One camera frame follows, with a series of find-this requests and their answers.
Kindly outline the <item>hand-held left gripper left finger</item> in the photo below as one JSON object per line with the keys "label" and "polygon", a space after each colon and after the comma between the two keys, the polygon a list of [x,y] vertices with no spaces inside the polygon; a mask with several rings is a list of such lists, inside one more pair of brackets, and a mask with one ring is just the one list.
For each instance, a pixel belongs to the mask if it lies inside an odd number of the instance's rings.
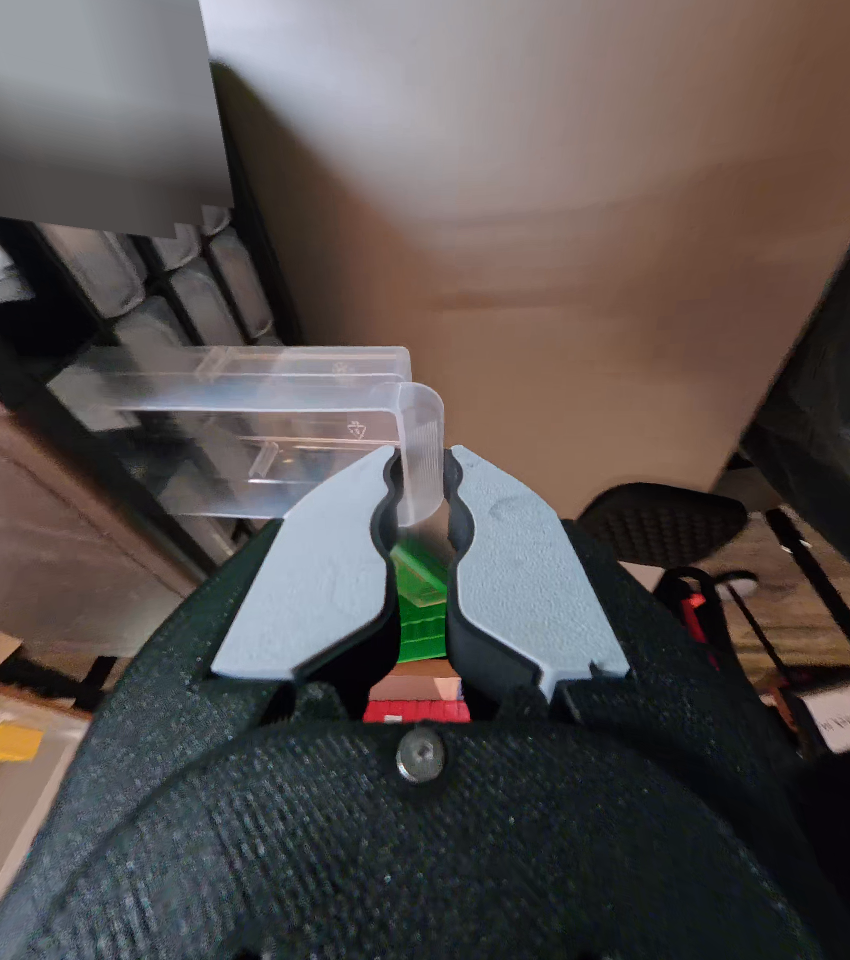
{"label": "hand-held left gripper left finger", "polygon": [[286,514],[211,670],[243,681],[298,681],[370,640],[397,612],[389,552],[400,465],[381,446]]}

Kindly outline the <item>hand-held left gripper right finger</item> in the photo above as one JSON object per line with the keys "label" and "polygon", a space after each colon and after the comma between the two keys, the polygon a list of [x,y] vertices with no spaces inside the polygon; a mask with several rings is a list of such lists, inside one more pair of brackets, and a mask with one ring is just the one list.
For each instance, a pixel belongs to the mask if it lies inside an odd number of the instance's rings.
{"label": "hand-held left gripper right finger", "polygon": [[463,445],[445,452],[451,564],[446,650],[469,690],[502,702],[535,688],[626,677],[630,664],[558,514]]}

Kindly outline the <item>clear plastic drawer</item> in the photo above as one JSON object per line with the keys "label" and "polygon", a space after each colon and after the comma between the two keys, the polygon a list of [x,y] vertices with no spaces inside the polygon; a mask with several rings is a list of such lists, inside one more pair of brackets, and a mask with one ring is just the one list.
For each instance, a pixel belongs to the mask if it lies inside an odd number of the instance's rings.
{"label": "clear plastic drawer", "polygon": [[49,389],[177,517],[281,518],[381,447],[400,526],[444,498],[444,405],[402,346],[97,346]]}

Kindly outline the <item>green plastic bin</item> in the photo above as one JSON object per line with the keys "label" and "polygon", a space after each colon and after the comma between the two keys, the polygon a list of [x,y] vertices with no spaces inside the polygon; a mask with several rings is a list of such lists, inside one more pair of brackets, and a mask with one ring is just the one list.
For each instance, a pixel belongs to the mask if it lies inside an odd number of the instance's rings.
{"label": "green plastic bin", "polygon": [[416,539],[391,551],[401,620],[398,664],[446,657],[447,565]]}

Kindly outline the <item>black mesh office chair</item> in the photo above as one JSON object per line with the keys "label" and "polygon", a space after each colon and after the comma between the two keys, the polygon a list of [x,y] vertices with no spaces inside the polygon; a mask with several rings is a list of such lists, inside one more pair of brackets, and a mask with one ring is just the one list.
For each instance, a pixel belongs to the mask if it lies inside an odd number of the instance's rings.
{"label": "black mesh office chair", "polygon": [[749,522],[743,503],[704,491],[650,483],[615,486],[576,526],[617,561],[665,570],[691,567],[728,545]]}

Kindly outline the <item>red box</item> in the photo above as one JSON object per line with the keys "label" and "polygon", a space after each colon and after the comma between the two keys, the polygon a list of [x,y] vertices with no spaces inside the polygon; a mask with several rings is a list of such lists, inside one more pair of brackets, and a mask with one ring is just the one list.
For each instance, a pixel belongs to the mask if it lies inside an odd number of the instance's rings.
{"label": "red box", "polygon": [[464,724],[471,717],[464,700],[371,700],[362,719],[371,724]]}

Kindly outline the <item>large brown cardboard box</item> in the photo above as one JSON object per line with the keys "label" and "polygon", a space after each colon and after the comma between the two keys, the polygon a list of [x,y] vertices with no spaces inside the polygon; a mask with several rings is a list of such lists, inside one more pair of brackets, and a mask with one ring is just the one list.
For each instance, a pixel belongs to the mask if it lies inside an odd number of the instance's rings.
{"label": "large brown cardboard box", "polygon": [[317,344],[563,516],[708,489],[850,246],[850,2],[201,2]]}

